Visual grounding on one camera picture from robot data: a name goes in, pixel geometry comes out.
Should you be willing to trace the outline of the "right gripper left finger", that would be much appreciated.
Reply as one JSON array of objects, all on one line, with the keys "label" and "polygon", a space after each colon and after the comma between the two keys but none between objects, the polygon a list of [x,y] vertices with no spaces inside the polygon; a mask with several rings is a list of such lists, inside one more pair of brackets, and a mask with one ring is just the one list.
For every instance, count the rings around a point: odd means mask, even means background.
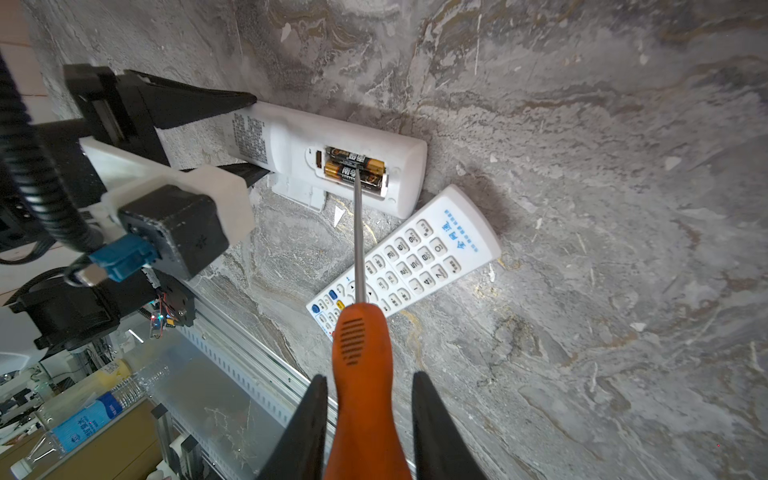
[{"label": "right gripper left finger", "polygon": [[321,479],[327,431],[327,378],[315,375],[257,479]]}]

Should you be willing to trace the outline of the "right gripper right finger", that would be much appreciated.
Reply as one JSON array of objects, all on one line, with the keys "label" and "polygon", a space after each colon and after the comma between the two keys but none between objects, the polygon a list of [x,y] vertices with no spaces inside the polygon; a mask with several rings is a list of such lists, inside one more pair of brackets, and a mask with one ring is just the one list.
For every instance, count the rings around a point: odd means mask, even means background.
[{"label": "right gripper right finger", "polygon": [[413,375],[412,424],[418,479],[486,479],[429,375]]}]

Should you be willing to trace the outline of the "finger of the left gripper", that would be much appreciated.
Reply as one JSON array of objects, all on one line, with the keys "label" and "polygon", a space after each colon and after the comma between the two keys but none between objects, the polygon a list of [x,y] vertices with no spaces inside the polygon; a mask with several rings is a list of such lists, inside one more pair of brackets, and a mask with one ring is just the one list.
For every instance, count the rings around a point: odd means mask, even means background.
[{"label": "finger of the left gripper", "polygon": [[172,129],[228,114],[257,103],[248,92],[196,87],[135,70],[126,79],[137,81],[139,96],[154,127]]},{"label": "finger of the left gripper", "polygon": [[201,165],[179,173],[179,185],[191,188],[250,188],[269,171],[251,163]]}]

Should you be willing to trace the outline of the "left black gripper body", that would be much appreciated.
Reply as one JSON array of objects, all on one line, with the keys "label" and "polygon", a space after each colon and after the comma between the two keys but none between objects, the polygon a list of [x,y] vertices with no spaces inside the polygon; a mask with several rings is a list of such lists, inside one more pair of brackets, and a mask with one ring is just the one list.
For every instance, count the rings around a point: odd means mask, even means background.
[{"label": "left black gripper body", "polygon": [[63,75],[80,116],[42,123],[35,130],[75,206],[95,204],[106,192],[81,149],[82,138],[92,137],[161,165],[170,164],[140,96],[123,97],[121,89],[130,85],[130,73],[117,75],[108,67],[70,64],[63,67]]}]

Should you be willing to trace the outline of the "white remote control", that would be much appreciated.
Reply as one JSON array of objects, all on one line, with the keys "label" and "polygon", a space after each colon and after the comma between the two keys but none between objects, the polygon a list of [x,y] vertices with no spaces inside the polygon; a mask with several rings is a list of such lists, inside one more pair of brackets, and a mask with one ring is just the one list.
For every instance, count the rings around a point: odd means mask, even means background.
[{"label": "white remote control", "polygon": [[500,255],[488,220],[450,185],[365,254],[366,300],[389,318]]},{"label": "white remote control", "polygon": [[425,176],[423,140],[266,102],[226,114],[223,131],[230,155],[268,171],[272,191],[314,211],[326,196],[354,197],[405,219],[415,209]]}]

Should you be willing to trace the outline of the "orange handled screwdriver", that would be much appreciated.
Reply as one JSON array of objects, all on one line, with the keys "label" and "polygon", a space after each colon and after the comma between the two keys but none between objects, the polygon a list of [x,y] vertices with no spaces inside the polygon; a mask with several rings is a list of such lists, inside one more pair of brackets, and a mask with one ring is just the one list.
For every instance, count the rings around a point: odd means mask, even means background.
[{"label": "orange handled screwdriver", "polygon": [[338,417],[326,479],[410,479],[396,430],[390,333],[381,309],[367,297],[361,175],[354,183],[355,301],[337,322],[332,368]]}]

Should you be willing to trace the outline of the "black gold AAA battery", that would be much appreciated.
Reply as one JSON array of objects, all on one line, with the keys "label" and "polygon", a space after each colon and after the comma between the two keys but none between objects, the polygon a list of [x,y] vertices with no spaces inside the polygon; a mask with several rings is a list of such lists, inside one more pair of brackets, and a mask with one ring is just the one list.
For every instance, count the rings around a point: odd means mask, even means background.
[{"label": "black gold AAA battery", "polygon": [[340,165],[362,169],[379,176],[386,174],[386,164],[382,160],[335,147],[327,147],[326,154],[331,161]]},{"label": "black gold AAA battery", "polygon": [[327,178],[354,185],[359,177],[363,190],[379,194],[382,190],[383,177],[365,169],[359,169],[334,161],[328,161],[324,166],[324,175]]}]

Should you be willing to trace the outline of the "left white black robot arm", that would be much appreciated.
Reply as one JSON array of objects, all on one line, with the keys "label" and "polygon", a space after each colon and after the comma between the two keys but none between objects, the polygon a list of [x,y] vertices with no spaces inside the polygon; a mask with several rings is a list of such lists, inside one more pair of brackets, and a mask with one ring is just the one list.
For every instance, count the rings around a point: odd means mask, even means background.
[{"label": "left white black robot arm", "polygon": [[249,190],[266,173],[175,169],[159,137],[253,106],[253,94],[88,64],[64,76],[80,117],[33,124],[1,71],[1,248],[30,245],[25,263],[55,244],[76,253],[2,306],[1,362],[12,369],[78,349],[148,304],[155,334],[191,325],[186,283],[251,232]]}]

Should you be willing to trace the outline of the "white battery cover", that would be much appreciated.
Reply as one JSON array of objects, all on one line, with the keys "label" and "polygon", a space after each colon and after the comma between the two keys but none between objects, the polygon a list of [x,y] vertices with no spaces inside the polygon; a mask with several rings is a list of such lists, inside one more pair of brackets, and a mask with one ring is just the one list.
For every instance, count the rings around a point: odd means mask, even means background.
[{"label": "white battery cover", "polygon": [[269,175],[269,185],[275,194],[314,212],[324,209],[326,192],[319,187],[279,173]]}]

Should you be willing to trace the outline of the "clear plastic water bottle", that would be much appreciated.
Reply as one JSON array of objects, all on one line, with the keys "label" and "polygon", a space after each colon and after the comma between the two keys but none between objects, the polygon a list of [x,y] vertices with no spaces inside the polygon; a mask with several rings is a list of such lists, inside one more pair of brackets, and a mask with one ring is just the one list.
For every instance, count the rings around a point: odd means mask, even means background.
[{"label": "clear plastic water bottle", "polygon": [[165,479],[146,402],[132,378],[46,431],[10,466],[12,479]]}]

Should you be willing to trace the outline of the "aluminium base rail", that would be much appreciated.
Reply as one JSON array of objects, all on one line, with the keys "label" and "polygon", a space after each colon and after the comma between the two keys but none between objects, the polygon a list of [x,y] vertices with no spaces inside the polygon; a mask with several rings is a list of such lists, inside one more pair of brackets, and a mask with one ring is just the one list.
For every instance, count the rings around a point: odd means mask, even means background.
[{"label": "aluminium base rail", "polygon": [[222,479],[254,479],[277,447],[311,373],[239,319],[238,310],[193,289],[195,318],[181,335],[189,353],[173,402],[178,424],[201,442]]}]

